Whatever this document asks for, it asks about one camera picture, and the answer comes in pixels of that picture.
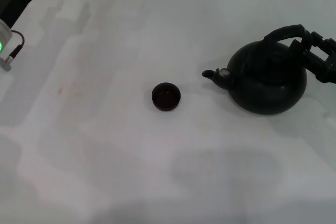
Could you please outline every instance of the kettle handle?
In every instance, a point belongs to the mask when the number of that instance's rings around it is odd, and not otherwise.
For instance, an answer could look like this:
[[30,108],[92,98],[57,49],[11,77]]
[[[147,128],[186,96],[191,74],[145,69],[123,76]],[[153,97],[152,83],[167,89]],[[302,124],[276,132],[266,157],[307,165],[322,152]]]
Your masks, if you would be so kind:
[[274,30],[270,34],[264,37],[264,39],[256,46],[251,56],[253,61],[251,63],[251,68],[256,71],[262,71],[266,66],[268,55],[267,48],[272,47],[275,43],[289,38],[302,38],[301,44],[304,49],[310,50],[312,47],[313,36],[302,26],[302,25],[292,25],[285,26]]
[[[289,47],[289,56],[296,56],[300,64],[315,74],[316,78],[323,83],[336,84],[336,41],[325,39],[316,32],[309,33],[302,25],[286,26],[277,29],[267,35],[255,48],[252,67],[254,70],[262,70],[265,67],[267,55],[264,49],[272,46],[280,40],[300,37],[302,41],[294,40]],[[313,54],[311,47],[318,47],[328,55],[324,61]]]
[[311,34],[302,25],[285,26],[279,28],[265,36],[264,41],[267,44],[274,44],[284,39],[296,37],[312,42]]

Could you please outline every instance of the cable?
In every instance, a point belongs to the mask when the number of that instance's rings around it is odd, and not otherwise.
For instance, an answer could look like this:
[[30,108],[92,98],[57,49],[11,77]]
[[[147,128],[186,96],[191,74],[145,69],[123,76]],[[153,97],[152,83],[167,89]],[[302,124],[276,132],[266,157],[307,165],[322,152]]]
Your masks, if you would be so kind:
[[14,50],[13,52],[11,52],[9,54],[9,56],[7,57],[7,59],[5,60],[6,63],[8,64],[11,64],[11,62],[15,59],[15,57],[17,56],[17,54],[21,51],[23,45],[25,44],[25,36],[23,36],[22,33],[20,33],[19,31],[15,31],[15,30],[12,30],[13,33],[15,34],[19,34],[22,38],[22,43],[21,45],[18,45]]
[[21,43],[21,46],[23,46],[25,44],[25,36],[23,36],[22,33],[20,33],[19,31],[15,31],[15,30],[12,30],[13,33],[15,34],[19,34],[22,38],[22,43]]

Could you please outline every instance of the white object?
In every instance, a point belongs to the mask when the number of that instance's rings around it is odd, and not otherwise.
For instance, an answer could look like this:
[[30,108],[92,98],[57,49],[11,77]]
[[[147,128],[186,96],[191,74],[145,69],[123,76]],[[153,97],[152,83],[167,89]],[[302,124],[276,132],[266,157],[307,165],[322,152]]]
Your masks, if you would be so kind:
[[0,73],[0,223],[334,223],[336,85],[310,74],[267,117],[201,74],[282,26],[335,38],[335,17],[336,0],[32,1]]

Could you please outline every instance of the black kettle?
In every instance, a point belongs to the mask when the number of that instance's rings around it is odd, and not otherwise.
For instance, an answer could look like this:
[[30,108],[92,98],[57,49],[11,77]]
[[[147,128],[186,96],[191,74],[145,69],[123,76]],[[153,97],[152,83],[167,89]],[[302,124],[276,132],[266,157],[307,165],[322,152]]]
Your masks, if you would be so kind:
[[[294,40],[290,47],[279,41]],[[329,56],[323,61],[310,52],[319,47]],[[336,42],[323,40],[309,33],[302,25],[283,27],[271,32],[262,41],[253,42],[238,50],[227,68],[206,70],[202,76],[228,90],[233,100],[247,111],[272,115],[294,106],[307,85],[306,69],[321,82],[336,83]]]

